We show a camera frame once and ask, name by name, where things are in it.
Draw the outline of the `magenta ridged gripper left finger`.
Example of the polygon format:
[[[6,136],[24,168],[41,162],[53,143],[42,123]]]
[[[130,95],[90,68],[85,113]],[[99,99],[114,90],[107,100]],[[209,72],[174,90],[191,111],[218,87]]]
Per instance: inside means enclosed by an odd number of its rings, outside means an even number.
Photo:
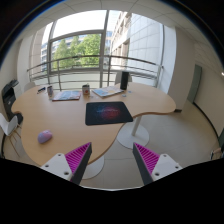
[[[92,154],[91,143],[86,143],[67,154],[57,153],[41,168],[76,185],[79,185]]]

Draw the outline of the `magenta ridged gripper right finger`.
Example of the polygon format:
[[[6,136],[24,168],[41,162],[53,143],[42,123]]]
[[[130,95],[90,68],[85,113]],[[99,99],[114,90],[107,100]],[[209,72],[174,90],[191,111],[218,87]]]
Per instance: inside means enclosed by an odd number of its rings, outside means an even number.
[[[157,154],[138,143],[133,144],[133,155],[145,185],[182,169],[168,154]]]

